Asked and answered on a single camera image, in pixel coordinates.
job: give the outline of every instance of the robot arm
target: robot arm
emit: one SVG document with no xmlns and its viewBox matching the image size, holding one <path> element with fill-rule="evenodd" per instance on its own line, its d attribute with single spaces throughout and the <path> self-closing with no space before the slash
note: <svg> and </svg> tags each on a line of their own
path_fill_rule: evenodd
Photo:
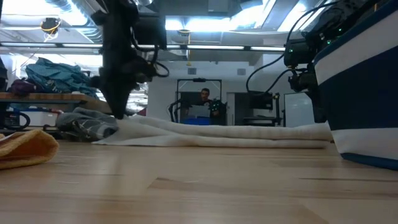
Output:
<svg viewBox="0 0 398 224">
<path fill-rule="evenodd" d="M 92 85 L 102 91 L 115 118 L 122 119 L 130 92 L 139 88 L 139 83 L 164 77 L 155 64 L 159 49 L 166 48 L 165 27 L 159 18 L 140 16 L 136 4 L 129 0 L 107 1 L 106 8 L 106 13 L 91 15 L 96 25 L 103 27 L 103 66 Z M 138 40 L 134 33 L 140 34 Z M 154 45 L 154 49 L 141 49 L 137 42 Z M 137 50 L 154 51 L 154 56 L 148 62 Z"/>
</svg>

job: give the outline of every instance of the white container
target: white container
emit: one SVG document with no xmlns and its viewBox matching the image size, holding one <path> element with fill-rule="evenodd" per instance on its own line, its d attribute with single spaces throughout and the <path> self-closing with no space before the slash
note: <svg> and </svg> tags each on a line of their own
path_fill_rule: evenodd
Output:
<svg viewBox="0 0 398 224">
<path fill-rule="evenodd" d="M 398 1 L 315 58 L 322 105 L 345 159 L 398 170 Z"/>
<path fill-rule="evenodd" d="M 57 120 L 58 114 L 57 113 L 49 113 L 43 111 L 21 111 L 21 113 L 26 114 L 30 118 L 30 127 L 37 126 L 42 127 L 44 125 L 49 125 L 51 127 L 55 126 L 55 122 Z M 20 116 L 19 124 L 25 125 L 26 119 Z"/>
</svg>

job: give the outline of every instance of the blue stripe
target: blue stripe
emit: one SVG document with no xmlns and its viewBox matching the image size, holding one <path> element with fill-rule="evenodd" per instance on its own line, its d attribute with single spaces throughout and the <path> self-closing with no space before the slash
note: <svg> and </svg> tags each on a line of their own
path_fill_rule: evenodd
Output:
<svg viewBox="0 0 398 224">
<path fill-rule="evenodd" d="M 364 156 L 364 155 L 359 155 L 355 153 L 342 153 L 341 154 L 342 158 L 353 161 L 353 162 L 358 162 L 361 164 L 366 164 L 369 166 L 375 166 L 375 167 L 380 167 L 380 168 L 385 168 L 385 169 L 390 169 L 390 170 L 398 170 L 398 160 L 396 159 L 386 159 L 386 158 L 381 158 L 381 157 L 374 157 L 374 156 Z"/>
<path fill-rule="evenodd" d="M 329 78 L 320 86 L 332 131 L 398 128 L 398 46 Z"/>
<path fill-rule="evenodd" d="M 375 13 L 371 14 L 364 21 L 360 22 L 358 25 L 354 26 L 352 29 L 343 34 L 339 39 L 334 41 L 331 45 L 323 49 L 314 59 L 314 64 L 316 65 L 321 59 L 334 52 L 336 49 L 340 48 L 343 44 L 349 42 L 351 39 L 355 38 L 360 33 L 364 32 L 368 28 L 377 24 L 381 20 L 385 19 L 387 16 L 398 10 L 398 0 L 391 0 L 386 5 L 381 7 Z"/>
</svg>

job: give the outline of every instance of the whiteboard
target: whiteboard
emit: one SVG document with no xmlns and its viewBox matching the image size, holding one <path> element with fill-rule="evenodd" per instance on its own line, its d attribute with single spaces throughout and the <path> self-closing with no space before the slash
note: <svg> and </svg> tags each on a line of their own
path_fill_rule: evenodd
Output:
<svg viewBox="0 0 398 224">
<path fill-rule="evenodd" d="M 315 124 L 312 101 L 305 93 L 285 94 L 286 127 Z"/>
</svg>

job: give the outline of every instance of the table surface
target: table surface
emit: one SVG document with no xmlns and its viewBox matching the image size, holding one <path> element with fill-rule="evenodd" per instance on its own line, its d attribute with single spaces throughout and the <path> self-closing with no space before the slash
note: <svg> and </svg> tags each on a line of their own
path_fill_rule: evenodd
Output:
<svg viewBox="0 0 398 224">
<path fill-rule="evenodd" d="M 2 224 L 397 223 L 398 173 L 335 149 L 119 147 L 61 142 L 0 171 Z"/>
<path fill-rule="evenodd" d="M 46 102 L 45 106 L 43 107 L 55 108 L 60 110 L 64 110 L 64 108 L 60 107 L 59 105 L 53 104 L 51 101 L 79 101 L 81 103 L 81 107 L 83 108 L 100 111 L 102 113 L 111 113 L 111 109 L 108 106 L 107 102 L 96 100 L 95 98 L 84 94 L 31 93 L 25 97 L 19 97 L 12 93 L 0 93 L 0 101 L 1 100 L 15 100 L 16 102 L 18 102 L 19 100 L 32 101 L 36 106 L 40 106 L 41 104 L 38 104 L 35 101 L 49 101 Z"/>
</svg>

